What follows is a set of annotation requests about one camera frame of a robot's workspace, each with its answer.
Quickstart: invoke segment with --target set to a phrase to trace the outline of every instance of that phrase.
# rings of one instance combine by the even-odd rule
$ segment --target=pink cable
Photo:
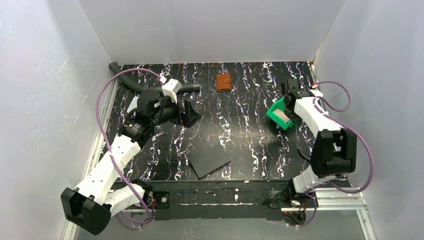
[[[100,113],[99,113],[99,105],[100,105],[100,99],[102,98],[102,94],[103,92],[105,92],[106,88],[112,83],[113,80],[115,80],[117,77],[119,77],[122,74],[128,73],[128,72],[135,72],[135,71],[145,71],[148,73],[151,73],[153,75],[155,75],[157,78],[160,78],[161,76],[159,76],[159,74],[157,74],[156,72],[149,70],[149,69],[145,69],[145,68],[130,68],[130,69],[126,69],[123,70],[121,72],[119,72],[118,74],[116,74],[115,76],[113,76],[103,87],[103,89],[100,91],[100,93],[98,94],[97,97],[97,101],[95,103],[95,117],[97,119],[97,123],[98,123],[98,127],[100,128],[101,134],[104,137],[104,141],[106,142],[106,146],[107,146],[107,150],[110,152],[110,160],[112,161],[113,167],[115,168],[115,170],[118,172],[119,176],[121,177],[121,179],[125,182],[125,184],[129,187],[129,189],[131,189],[131,191],[134,193],[134,195],[137,197],[137,199],[140,201],[141,205],[143,206],[144,210],[147,212],[148,215],[148,220],[147,221],[143,221],[140,222],[142,224],[148,224],[151,223],[153,221],[153,216],[152,213],[149,211],[149,208],[147,207],[146,203],[143,201],[143,198],[140,196],[140,194],[134,189],[134,187],[131,185],[130,181],[128,181],[128,179],[124,176],[124,174],[121,172],[120,168],[118,167],[117,163],[115,162],[114,156],[112,156],[112,149],[111,149],[111,144],[109,142],[108,136],[106,135],[106,131],[103,128],[102,125],[102,121],[100,120]],[[134,218],[129,218],[132,221],[137,221],[139,222],[139,220],[134,219]]]

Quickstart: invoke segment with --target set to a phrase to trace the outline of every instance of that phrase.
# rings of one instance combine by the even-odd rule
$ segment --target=marble tabletop
[[[227,62],[125,65],[162,73],[181,83],[200,83],[199,92],[179,94],[190,98],[202,119],[192,128],[168,122],[124,169],[130,179],[199,181],[192,159],[208,159],[219,153],[230,163],[201,181],[289,180],[308,167],[297,153],[308,154],[314,137],[305,124],[283,131],[266,116],[281,97],[280,83],[295,78],[304,88],[313,82],[307,62]],[[231,75],[233,89],[216,91],[216,75]],[[135,81],[157,85],[151,74],[134,73]],[[138,96],[118,86],[107,134],[113,141],[127,108]]]

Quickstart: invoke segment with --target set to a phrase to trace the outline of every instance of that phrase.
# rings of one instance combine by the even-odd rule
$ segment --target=hose end
[[[115,65],[119,67],[118,63],[112,62],[111,64],[109,64],[109,69],[112,70],[112,67],[115,66]]]

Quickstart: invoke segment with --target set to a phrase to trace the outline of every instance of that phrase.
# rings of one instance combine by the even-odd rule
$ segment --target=robotic arm
[[[356,167],[357,136],[326,117],[317,98],[323,94],[316,89],[303,89],[296,79],[282,84],[287,119],[306,123],[315,137],[310,166],[300,175],[292,178],[286,191],[286,198],[296,199],[336,176],[352,173]]]
[[[111,145],[121,171],[154,135],[155,126],[169,121],[190,128],[202,118],[188,100],[184,107],[178,105],[175,93],[179,87],[181,84],[177,80],[170,79],[162,87],[165,96],[147,90],[138,98],[137,107],[128,113]],[[110,154],[107,152],[74,189],[66,188],[60,196],[66,219],[93,235],[101,233],[112,216],[139,201],[128,186],[109,193],[118,177]],[[139,180],[133,181],[132,186],[144,199],[146,191],[152,190],[150,185]]]

